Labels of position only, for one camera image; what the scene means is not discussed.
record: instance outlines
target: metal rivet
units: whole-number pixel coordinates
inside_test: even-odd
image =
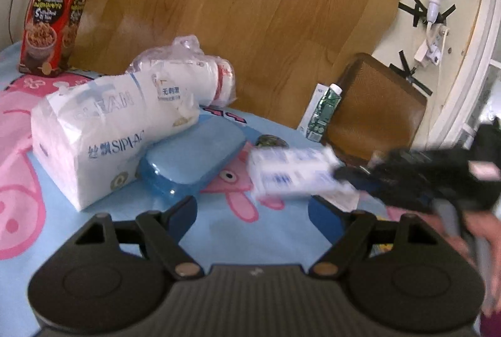
[[[176,265],[175,271],[179,276],[195,276],[200,272],[200,267],[193,262],[183,262]]]
[[[319,262],[313,267],[313,271],[319,276],[333,276],[337,274],[339,268],[330,262]]]

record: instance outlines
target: brown leather chair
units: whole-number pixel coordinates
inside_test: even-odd
[[[348,164],[366,163],[375,150],[408,148],[426,110],[426,97],[372,56],[360,53],[337,82],[342,99],[326,142]]]

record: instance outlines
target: white door frame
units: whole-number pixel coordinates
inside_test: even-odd
[[[480,0],[472,39],[447,101],[430,130],[429,144],[457,142],[480,95],[501,22],[501,0]]]

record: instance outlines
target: round lid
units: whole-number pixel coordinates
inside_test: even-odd
[[[331,90],[333,90],[333,91],[334,91],[336,94],[338,94],[338,95],[341,95],[341,93],[342,93],[342,91],[343,91],[343,90],[342,90],[342,88],[341,88],[340,86],[336,85],[336,84],[331,84],[331,85],[329,86],[329,88],[330,88]]]
[[[49,261],[35,273],[28,301],[39,321],[68,333],[101,334],[137,323],[160,305],[169,285],[159,265],[139,257],[96,260]]]
[[[458,329],[477,316],[482,280],[468,267],[457,262],[393,262],[391,252],[378,257],[352,267],[348,278],[356,306],[378,323],[435,334]]]

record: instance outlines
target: wooden panel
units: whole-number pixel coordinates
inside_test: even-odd
[[[141,51],[195,34],[232,62],[236,108],[297,126],[317,82],[371,53],[398,0],[88,0],[71,65],[121,73]]]

